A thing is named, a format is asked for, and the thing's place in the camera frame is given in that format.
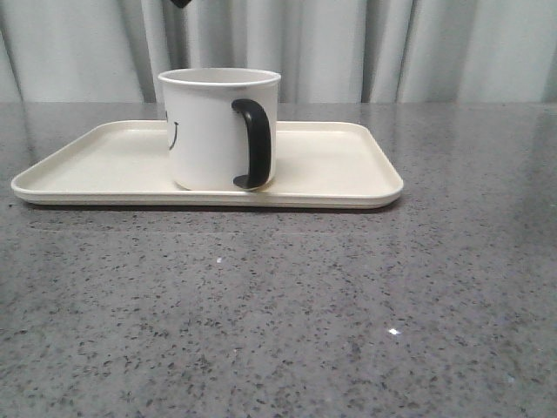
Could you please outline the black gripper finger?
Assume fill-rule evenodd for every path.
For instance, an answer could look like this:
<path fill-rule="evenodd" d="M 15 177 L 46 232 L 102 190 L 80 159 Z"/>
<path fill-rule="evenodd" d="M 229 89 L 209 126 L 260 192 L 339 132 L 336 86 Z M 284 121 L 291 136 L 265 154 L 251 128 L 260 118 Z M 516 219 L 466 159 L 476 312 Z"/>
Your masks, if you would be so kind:
<path fill-rule="evenodd" d="M 179 9 L 183 9 L 191 2 L 191 0 L 171 0 L 171 2 Z"/>

